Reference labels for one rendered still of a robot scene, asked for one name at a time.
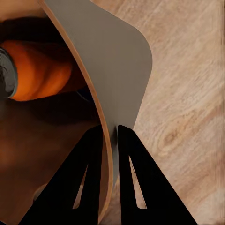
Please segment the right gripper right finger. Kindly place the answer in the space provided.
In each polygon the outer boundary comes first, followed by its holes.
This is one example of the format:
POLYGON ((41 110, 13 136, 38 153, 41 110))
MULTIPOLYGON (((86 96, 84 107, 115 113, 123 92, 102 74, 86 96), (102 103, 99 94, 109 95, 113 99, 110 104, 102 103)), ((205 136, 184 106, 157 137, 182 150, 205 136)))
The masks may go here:
POLYGON ((118 125, 121 225, 198 225, 130 128, 118 125), (136 203, 129 156, 147 209, 136 203))

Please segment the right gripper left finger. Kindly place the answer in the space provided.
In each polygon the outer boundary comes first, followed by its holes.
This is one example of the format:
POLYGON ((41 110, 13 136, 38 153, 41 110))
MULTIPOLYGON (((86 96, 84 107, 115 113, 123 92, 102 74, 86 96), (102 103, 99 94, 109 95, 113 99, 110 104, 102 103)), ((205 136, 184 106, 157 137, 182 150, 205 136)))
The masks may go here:
POLYGON ((102 148, 102 126, 88 129, 19 225, 98 225, 102 148), (86 168, 80 205, 74 209, 86 168))

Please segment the trash can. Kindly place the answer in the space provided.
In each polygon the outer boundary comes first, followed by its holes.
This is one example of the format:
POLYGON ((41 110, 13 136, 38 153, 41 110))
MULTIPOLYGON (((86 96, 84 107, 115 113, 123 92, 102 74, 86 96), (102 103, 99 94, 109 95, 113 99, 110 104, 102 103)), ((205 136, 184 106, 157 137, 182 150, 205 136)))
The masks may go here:
POLYGON ((101 125, 99 224, 119 175, 118 125, 133 130, 152 72, 150 45, 137 28, 90 0, 0 0, 0 45, 9 40, 66 44, 94 104, 77 91, 6 99, 0 120, 0 221, 19 225, 36 192, 83 134, 101 125))

